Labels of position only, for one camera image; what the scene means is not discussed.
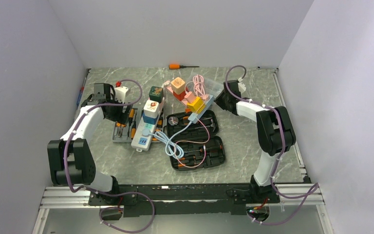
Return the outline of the light blue power strip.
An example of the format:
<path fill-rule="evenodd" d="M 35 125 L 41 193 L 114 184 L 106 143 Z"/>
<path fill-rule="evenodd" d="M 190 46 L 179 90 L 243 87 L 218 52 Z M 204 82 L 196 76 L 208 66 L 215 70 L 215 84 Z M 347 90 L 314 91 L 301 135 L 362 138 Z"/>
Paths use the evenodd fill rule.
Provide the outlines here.
<path fill-rule="evenodd" d="M 196 97 L 192 102 L 187 103 L 187 107 L 192 111 L 188 117 L 189 122 L 197 123 L 203 114 L 209 109 L 214 102 L 214 96 L 208 95 L 208 99 L 204 100 L 201 97 Z"/>

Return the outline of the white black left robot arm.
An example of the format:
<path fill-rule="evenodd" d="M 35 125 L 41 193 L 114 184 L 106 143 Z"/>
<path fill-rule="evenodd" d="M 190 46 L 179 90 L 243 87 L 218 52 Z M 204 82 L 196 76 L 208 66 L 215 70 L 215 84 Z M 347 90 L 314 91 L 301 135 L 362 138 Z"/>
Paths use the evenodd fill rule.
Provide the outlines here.
<path fill-rule="evenodd" d="M 130 89 L 117 83 L 96 83 L 93 94 L 81 104 L 78 118 L 59 140 L 47 146 L 51 180 L 54 185 L 82 186 L 101 193 L 109 205 L 117 203 L 121 192 L 114 176 L 96 169 L 89 148 L 96 128 L 104 119 L 126 123 L 130 107 L 124 107 Z"/>

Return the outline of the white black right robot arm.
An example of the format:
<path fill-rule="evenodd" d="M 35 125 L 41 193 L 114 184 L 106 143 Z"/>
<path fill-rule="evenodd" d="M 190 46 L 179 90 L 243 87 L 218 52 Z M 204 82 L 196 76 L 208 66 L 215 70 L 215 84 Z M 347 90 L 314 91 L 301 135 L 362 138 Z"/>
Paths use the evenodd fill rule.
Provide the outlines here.
<path fill-rule="evenodd" d="M 262 155 L 255 173 L 251 177 L 249 197 L 261 202 L 275 190 L 274 176 L 282 156 L 296 143 L 296 136 L 284 106 L 272 108 L 257 105 L 241 97 L 239 82 L 223 83 L 224 90 L 216 98 L 216 104 L 234 115 L 245 117 L 257 124 L 257 134 Z"/>

